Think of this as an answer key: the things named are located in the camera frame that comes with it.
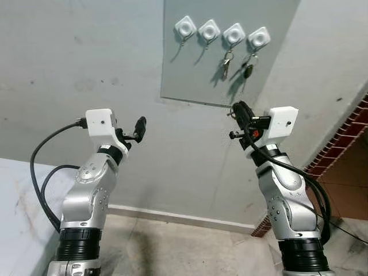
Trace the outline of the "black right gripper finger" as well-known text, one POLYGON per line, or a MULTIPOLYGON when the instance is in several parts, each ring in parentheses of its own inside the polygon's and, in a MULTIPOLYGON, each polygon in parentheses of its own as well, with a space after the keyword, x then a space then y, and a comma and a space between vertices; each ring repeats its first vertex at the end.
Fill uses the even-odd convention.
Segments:
POLYGON ((249 127, 249 107, 246 103, 234 103, 232 105, 232 117, 242 131, 247 131, 249 127))
POLYGON ((237 123, 250 124, 255 114, 245 101, 237 102, 237 123))

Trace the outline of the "silver keys bunch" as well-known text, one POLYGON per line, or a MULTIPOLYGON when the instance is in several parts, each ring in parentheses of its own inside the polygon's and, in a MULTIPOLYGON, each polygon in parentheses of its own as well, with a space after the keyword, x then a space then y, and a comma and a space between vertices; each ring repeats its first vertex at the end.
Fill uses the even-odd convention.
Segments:
POLYGON ((221 74, 221 81, 226 81, 229 74, 229 66, 234 58, 234 53, 232 53, 232 48, 228 48, 223 57, 223 73, 221 74))

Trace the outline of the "white baseboard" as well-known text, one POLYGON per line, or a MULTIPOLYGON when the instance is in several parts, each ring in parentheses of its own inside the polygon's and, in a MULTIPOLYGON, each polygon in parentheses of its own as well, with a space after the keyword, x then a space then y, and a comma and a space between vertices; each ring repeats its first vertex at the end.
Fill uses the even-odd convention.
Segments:
POLYGON ((124 205, 109 205, 108 213, 119 216, 165 221, 165 223, 188 224, 200 228, 218 229, 219 231, 241 232, 249 235, 256 229, 254 224, 232 223, 231 221, 134 208, 124 205))

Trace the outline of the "grey wall board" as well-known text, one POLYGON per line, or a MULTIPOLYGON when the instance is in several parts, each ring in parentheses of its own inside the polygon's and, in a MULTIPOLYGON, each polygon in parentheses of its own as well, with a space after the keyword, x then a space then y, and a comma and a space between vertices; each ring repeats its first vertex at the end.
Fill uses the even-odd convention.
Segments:
POLYGON ((238 101, 255 102, 273 70, 299 5, 300 0, 164 0, 161 97, 220 107, 238 101), (197 30, 186 44, 180 45, 174 24, 184 16, 190 16, 197 30), (209 19, 217 23, 221 34, 205 50, 198 29, 209 19), (246 37, 232 49, 234 58, 228 79, 222 81, 227 51, 223 31, 234 23, 240 23, 247 36, 265 26, 271 42, 256 52, 258 65, 243 81, 241 66, 250 55, 246 37))

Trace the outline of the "white square wall hook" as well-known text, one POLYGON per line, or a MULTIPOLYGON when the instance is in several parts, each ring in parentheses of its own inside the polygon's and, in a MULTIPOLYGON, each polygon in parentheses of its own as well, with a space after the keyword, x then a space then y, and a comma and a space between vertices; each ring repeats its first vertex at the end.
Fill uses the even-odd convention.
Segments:
POLYGON ((207 50, 214 40, 218 39, 221 29, 213 19, 207 20, 198 29, 199 38, 205 43, 204 48, 207 50))
POLYGON ((232 24, 228 29, 223 31, 223 44, 227 50, 232 50, 243 40, 246 40, 247 35, 240 23, 232 24))
POLYGON ((256 53, 271 42, 271 36, 265 26, 261 26, 247 36, 248 50, 256 53))
POLYGON ((186 44, 187 40, 196 33, 197 27, 190 16, 184 16, 174 24, 174 31, 179 37, 179 44, 186 44))

